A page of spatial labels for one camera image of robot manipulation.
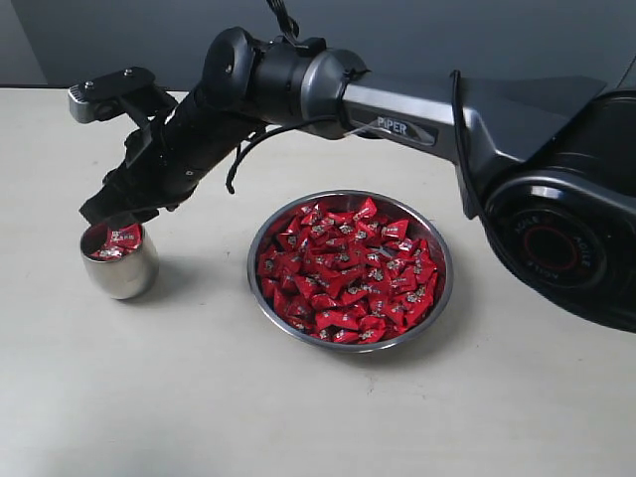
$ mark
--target bowl rim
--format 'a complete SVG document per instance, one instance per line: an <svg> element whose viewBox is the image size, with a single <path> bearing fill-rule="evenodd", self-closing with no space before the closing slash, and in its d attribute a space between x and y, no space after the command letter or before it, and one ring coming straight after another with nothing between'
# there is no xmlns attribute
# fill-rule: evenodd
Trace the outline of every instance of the bowl rim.
<svg viewBox="0 0 636 477"><path fill-rule="evenodd" d="M428 314L428 317L419 325L415 326L414 328L407 331L403 335L397 336L390 340L381 341L378 343L369 343L365 345L347 345L343 343L331 343L327 341L322 341L318 338L314 338L305 333L302 333L299 330L292 328L287 323L285 323L282 320L282 318L280 318L276 314L276 312L269 306L269 304L267 303L267 300L260 292L260 288L258 286L258 279L256 276L256 259L257 259L256 255L258 252L258 248L260 246L260 242L262 241L263 237L265 236L269 228L279 219L281 215L285 214L291 209L294 209L306 202L311 202L311 201L324 199L326 197L332 197L332 196L350 196L350 195L371 197L372 199L377 199L379 201L391 202L395 206L409 213L419 222L425 224L429 228L430 233L437 240L446 262L446 273L445 273L446 280L444 284L444 289L442 290L441 296L439 297L437 302L433 305L433 308ZM260 229L258 229L258 232L256 233L256 236L254 237L251 243L251 246L249 247L249 252L247 254L247 279L249 282L249 288L256 302L260 306L260 309L265 314L265 316L267 316L267 318L269 318L269 320L272 323L274 323L278 328L280 328L282 331L284 331L288 335L293 336L294 338L298 340L301 340L305 343L309 343L311 345L318 346L324 349L329 349L332 351L339 351L344 353L369 353L369 352L377 351L377 350L385 350L388 348L392 348L398 344L410 341L413 338L416 338L417 336L419 336L421 333L427 330L435 321L437 321L439 315L448 304L448 301L450 300L450 295L453 289L453 281L454 281L453 278L454 278L454 269L453 269L452 257L450 254L450 248L448 247L448 244L442 237L441 233L437 230L437 228L433 225L433 223L429 219L424 217L422 214L420 214L418 211L416 211L412 207L396 199L393 199L388 196L384 196L382 194L377 194L375 192L368 192L368 191L361 191L361 190L354 190L354 189L337 189L332 191L316 192L316 193L301 197L299 199L296 199L286 204L285 206L281 207L276 212L274 212L269 217L269 219L265 221L265 223L260 227Z"/></svg>

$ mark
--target table surface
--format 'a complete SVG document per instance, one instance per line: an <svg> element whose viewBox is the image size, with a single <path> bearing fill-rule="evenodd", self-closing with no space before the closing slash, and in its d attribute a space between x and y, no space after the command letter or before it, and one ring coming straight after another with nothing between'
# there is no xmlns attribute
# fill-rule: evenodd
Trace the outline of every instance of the table surface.
<svg viewBox="0 0 636 477"><path fill-rule="evenodd" d="M510 275L463 215L452 166L384 141L288 133L148 224L155 287L88 280L77 210L132 123L79 125L62 90L0 90L0 475L631 476L636 338ZM279 207L362 189L438 226L451 301L420 339L344 356L261 314L248 247Z"/></svg>

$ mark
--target gray wall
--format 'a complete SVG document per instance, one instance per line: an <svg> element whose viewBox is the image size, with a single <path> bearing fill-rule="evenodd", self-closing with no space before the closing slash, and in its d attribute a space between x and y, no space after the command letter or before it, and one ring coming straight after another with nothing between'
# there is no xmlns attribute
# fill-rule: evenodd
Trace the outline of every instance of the gray wall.
<svg viewBox="0 0 636 477"><path fill-rule="evenodd" d="M13 3L51 83L139 65L164 85L189 88L222 29L240 25L263 39L277 33L264 0ZM616 82L636 52L633 0L287 0L287 6L301 36L325 36L373 70L401 78L460 68L473 77L586 75Z"/></svg>
<svg viewBox="0 0 636 477"><path fill-rule="evenodd" d="M11 1L0 0L0 83L46 82Z"/></svg>

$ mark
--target metal cup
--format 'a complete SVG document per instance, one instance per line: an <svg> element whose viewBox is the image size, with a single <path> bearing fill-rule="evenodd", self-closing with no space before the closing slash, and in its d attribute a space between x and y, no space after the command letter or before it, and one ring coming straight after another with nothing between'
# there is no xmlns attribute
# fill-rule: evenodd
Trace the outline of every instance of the metal cup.
<svg viewBox="0 0 636 477"><path fill-rule="evenodd" d="M110 297L125 300L139 296L154 283L159 271L157 250L141 227L141 246L122 258L102 261L92 258L105 242L108 229L105 224L89 228L81 236L79 248L88 276Z"/></svg>

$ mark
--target robotic arm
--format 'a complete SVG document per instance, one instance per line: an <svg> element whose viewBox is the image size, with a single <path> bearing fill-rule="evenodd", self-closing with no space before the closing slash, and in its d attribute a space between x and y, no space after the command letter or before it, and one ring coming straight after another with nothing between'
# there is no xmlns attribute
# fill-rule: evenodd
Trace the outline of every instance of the robotic arm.
<svg viewBox="0 0 636 477"><path fill-rule="evenodd" d="M125 112L138 125L124 161L80 209L91 224L122 227L174 211L237 150L234 192L244 155L286 130L383 138L455 166L465 215L479 218L518 278L574 314L636 332L636 90L459 72L408 84L371 73L324 39L298 41L282 2L268 3L283 36L220 33L178 105L140 68L70 89L78 122ZM281 127L267 132L270 124Z"/></svg>

